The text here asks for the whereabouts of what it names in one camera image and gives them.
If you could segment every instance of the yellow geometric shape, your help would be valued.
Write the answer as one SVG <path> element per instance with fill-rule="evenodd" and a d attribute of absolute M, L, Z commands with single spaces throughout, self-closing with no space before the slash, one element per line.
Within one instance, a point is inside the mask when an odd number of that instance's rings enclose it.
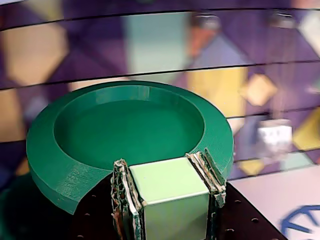
<path fill-rule="evenodd" d="M 293 143 L 300 150 L 320 148 L 320 107 L 317 107 L 293 132 Z"/>
<path fill-rule="evenodd" d="M 65 31 L 56 23 L 1 34 L 7 74 L 23 86 L 45 82 L 68 53 Z"/>
<path fill-rule="evenodd" d="M 29 173 L 29 165 L 28 165 L 28 159 L 25 157 L 20 165 L 18 166 L 17 170 L 15 171 L 16 176 L 22 176 Z"/>
<path fill-rule="evenodd" d="M 44 20 L 63 19 L 61 0 L 26 0 L 23 2 Z"/>
<path fill-rule="evenodd" d="M 74 91 L 77 89 L 82 89 L 85 87 L 89 87 L 96 84 L 103 84 L 108 82 L 115 82 L 115 81 L 128 81 L 129 79 L 126 77 L 113 77 L 113 78 L 103 78 L 103 79 L 92 79 L 92 80 L 85 80 L 85 81 L 75 81 L 68 84 L 69 90 Z"/>
<path fill-rule="evenodd" d="M 23 114 L 15 89 L 0 90 L 0 142 L 24 140 Z"/>
<path fill-rule="evenodd" d="M 239 161 L 238 167 L 244 171 L 248 176 L 256 176 L 264 169 L 264 162 L 260 159 L 252 159 Z"/>
<path fill-rule="evenodd" d="M 240 94 L 253 106 L 263 106 L 276 94 L 277 87 L 263 74 L 254 74 L 241 89 Z"/>
<path fill-rule="evenodd" d="M 224 116 L 242 117 L 245 101 L 239 92 L 246 76 L 246 67 L 190 71 L 187 88 L 214 104 Z"/>

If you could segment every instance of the black pegboard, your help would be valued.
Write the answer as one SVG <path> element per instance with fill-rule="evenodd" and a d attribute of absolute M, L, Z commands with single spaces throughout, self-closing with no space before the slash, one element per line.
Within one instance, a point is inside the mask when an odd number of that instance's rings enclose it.
<path fill-rule="evenodd" d="M 68 232 L 68 240 L 115 240 L 112 223 L 109 175 L 79 203 Z M 286 240 L 231 184 L 226 204 L 218 216 L 217 240 Z"/>

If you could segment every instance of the table surface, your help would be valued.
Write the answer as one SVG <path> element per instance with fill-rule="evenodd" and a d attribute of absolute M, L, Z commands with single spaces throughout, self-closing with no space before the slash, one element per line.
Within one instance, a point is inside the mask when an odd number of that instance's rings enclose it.
<path fill-rule="evenodd" d="M 290 240 L 320 239 L 320 166 L 231 181 Z"/>
<path fill-rule="evenodd" d="M 68 240 L 116 239 L 110 204 L 110 177 L 93 188 L 79 203 Z M 217 240 L 285 240 L 286 238 L 231 184 L 219 214 Z"/>

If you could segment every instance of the teal geometric shape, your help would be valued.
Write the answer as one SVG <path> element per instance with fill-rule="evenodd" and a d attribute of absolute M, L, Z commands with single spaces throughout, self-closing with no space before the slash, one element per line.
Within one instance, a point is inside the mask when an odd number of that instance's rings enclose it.
<path fill-rule="evenodd" d="M 187 43 L 190 16 L 188 12 L 125 16 L 129 73 L 184 69 L 189 59 Z M 173 79 L 174 76 L 168 74 L 161 78 L 161 82 L 170 83 Z"/>
<path fill-rule="evenodd" d="M 202 50 L 192 64 L 192 68 L 212 68 L 222 66 L 238 66 L 252 64 L 226 36 L 222 33 Z"/>
<path fill-rule="evenodd" d="M 312 165 L 314 165 L 312 160 L 303 152 L 289 153 L 287 157 L 280 162 L 282 171 L 300 169 Z"/>

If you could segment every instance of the bowl rim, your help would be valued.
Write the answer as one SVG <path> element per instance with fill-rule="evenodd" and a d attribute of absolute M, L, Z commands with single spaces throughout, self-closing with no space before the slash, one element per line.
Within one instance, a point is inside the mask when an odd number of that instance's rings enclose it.
<path fill-rule="evenodd" d="M 189 153 L 203 152 L 208 148 L 221 174 L 228 177 L 234 156 L 233 133 L 227 119 L 215 106 L 193 92 L 168 84 L 138 80 L 113 81 L 70 92 L 49 104 L 33 121 L 26 138 L 30 173 L 40 191 L 51 202 L 74 214 L 86 193 L 113 171 L 77 161 L 60 148 L 54 133 L 58 115 L 70 102 L 89 92 L 123 85 L 161 88 L 191 102 L 203 118 L 204 131 Z"/>

